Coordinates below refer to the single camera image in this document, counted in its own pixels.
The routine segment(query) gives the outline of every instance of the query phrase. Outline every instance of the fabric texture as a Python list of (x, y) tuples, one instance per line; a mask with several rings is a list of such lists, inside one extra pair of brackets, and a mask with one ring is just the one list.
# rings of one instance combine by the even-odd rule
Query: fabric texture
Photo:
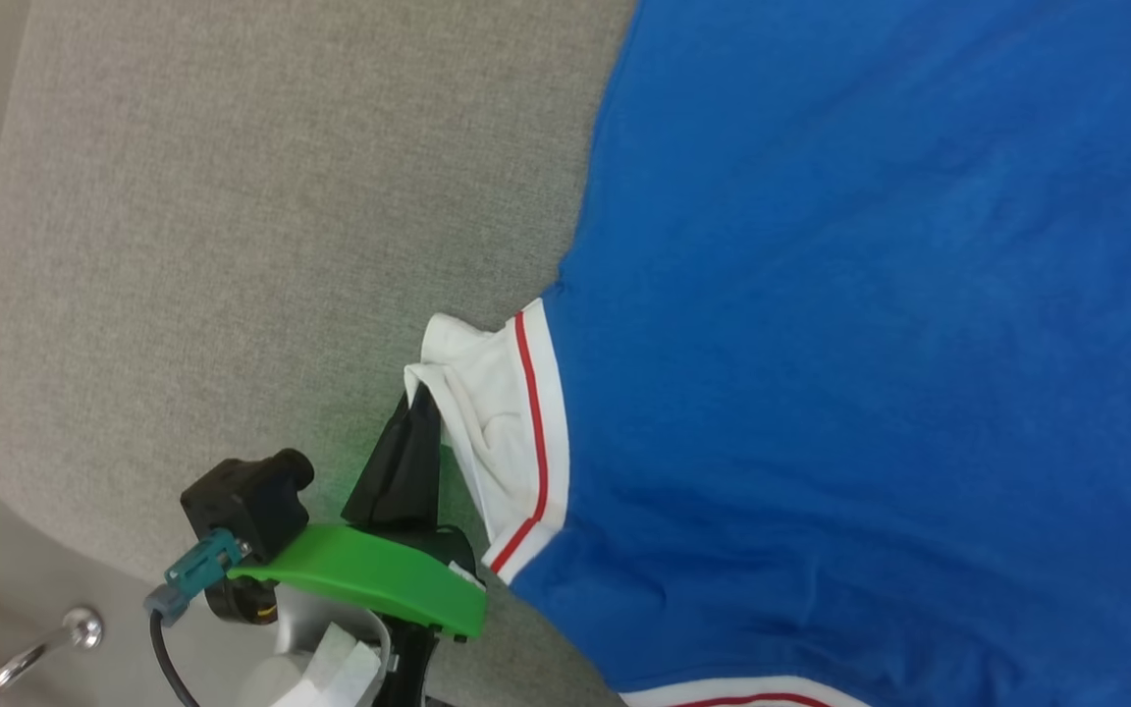
[(1131, 704), (1131, 3), (646, 0), (472, 339), (486, 561), (632, 706)]
[[(34, 0), (0, 146), (0, 495), (157, 581), (221, 459), (300, 448), (334, 519), (421, 324), (499, 326), (552, 282), (630, 11)], [(486, 631), (432, 695), (614, 699), (499, 583)]]

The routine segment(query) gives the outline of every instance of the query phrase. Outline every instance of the blue shirt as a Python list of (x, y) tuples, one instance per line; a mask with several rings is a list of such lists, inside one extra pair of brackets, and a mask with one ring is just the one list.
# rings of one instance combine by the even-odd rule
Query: blue shirt
[(645, 0), (543, 300), (612, 688), (1131, 706), (1131, 0)]

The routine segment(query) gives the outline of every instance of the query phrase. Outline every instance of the gray fabric surface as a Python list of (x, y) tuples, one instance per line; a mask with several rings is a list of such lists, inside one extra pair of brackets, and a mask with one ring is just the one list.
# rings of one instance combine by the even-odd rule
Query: gray fabric surface
[[(304, 450), (334, 519), (430, 314), (498, 327), (552, 281), (629, 10), (34, 0), (0, 146), (1, 497), (138, 577), (225, 457)], [(430, 686), (615, 702), (499, 587)]]

